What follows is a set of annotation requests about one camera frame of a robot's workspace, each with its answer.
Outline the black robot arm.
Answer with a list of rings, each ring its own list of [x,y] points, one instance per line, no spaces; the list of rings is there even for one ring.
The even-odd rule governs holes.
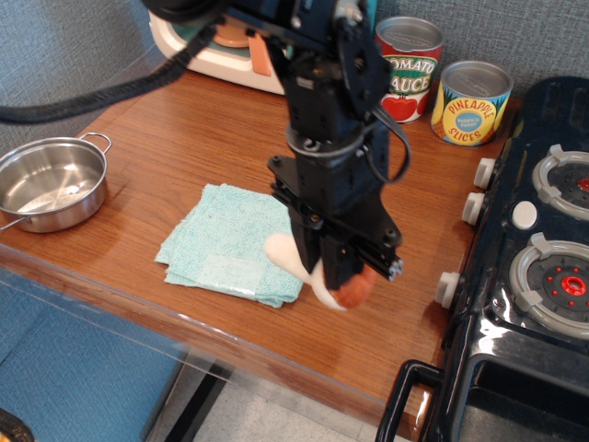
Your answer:
[[[307,271],[323,268],[338,290],[372,268],[400,269],[400,232],[381,201],[389,137],[398,124],[381,101],[392,71],[364,1],[150,1],[147,9],[184,26],[223,24],[265,42],[287,100],[290,157],[274,157],[273,196],[288,208]]]

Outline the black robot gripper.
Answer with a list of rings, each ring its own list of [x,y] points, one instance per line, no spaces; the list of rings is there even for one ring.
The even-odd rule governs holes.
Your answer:
[[[311,273],[322,258],[330,291],[357,291],[368,265],[387,280],[401,272],[402,235],[384,207],[389,136],[396,122],[361,123],[339,140],[319,141],[292,124],[285,129],[291,157],[272,157],[273,196],[288,208],[294,242]]]

